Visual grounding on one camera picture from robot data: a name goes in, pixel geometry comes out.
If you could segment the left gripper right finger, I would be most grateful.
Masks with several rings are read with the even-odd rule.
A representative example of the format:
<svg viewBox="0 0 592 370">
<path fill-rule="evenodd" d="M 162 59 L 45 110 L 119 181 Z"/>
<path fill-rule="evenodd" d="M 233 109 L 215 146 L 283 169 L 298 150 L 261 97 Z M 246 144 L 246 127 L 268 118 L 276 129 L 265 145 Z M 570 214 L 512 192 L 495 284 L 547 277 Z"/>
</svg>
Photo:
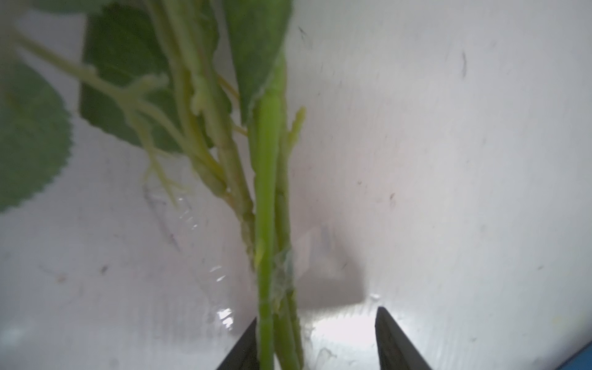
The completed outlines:
<svg viewBox="0 0 592 370">
<path fill-rule="evenodd" d="M 375 335 L 380 370 L 432 369 L 393 316 L 383 306 L 377 308 Z"/>
</svg>

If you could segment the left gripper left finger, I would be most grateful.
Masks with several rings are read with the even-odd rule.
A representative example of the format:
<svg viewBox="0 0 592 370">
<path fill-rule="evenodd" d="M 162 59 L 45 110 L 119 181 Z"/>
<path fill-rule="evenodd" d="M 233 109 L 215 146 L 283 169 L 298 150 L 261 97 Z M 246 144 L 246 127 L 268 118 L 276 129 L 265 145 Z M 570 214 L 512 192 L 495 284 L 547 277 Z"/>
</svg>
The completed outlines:
<svg viewBox="0 0 592 370">
<path fill-rule="evenodd" d="M 217 370 L 259 370 L 256 329 L 257 319 L 254 319 Z"/>
</svg>

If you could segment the clear tape strip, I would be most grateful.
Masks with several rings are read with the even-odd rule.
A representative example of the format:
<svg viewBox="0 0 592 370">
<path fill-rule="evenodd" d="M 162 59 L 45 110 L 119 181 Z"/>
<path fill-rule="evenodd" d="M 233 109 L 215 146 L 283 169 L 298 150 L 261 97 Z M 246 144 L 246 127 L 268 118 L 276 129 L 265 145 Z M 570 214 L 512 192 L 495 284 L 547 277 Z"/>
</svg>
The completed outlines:
<svg viewBox="0 0 592 370">
<path fill-rule="evenodd" d="M 158 185 L 144 185 L 143 196 L 166 243 L 180 255 L 214 311 L 214 320 L 228 331 L 245 329 L 256 316 L 256 282 L 245 248 L 235 230 L 217 228 L 206 204 L 177 194 L 171 200 Z M 339 253 L 331 224 L 302 234 L 288 260 L 294 275 L 297 304 L 313 310 L 339 305 L 347 260 Z"/>
</svg>

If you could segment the artificial rose bouquet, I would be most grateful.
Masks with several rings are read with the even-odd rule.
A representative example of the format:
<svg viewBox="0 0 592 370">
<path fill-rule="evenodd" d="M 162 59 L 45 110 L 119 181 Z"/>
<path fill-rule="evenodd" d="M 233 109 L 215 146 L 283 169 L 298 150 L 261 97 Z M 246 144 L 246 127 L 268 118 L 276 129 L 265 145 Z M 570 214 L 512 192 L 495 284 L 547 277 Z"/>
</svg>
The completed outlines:
<svg viewBox="0 0 592 370">
<path fill-rule="evenodd" d="M 72 124 L 62 97 L 16 52 L 82 86 L 91 125 L 143 149 L 169 198 L 160 158 L 185 156 L 240 225 L 257 282 L 254 360 L 302 369 L 288 165 L 305 120 L 288 120 L 291 1 L 4 1 L 1 4 L 1 209 L 51 184 Z"/>
</svg>

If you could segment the blue tape dispenser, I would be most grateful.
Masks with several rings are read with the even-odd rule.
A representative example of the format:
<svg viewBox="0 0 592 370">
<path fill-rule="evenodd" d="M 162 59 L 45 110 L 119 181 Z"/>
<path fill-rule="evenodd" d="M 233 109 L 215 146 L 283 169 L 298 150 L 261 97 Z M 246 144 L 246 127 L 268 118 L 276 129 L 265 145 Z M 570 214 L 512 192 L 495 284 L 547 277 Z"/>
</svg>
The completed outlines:
<svg viewBox="0 0 592 370">
<path fill-rule="evenodd" d="M 570 356 L 557 370 L 592 370 L 592 342 Z"/>
</svg>

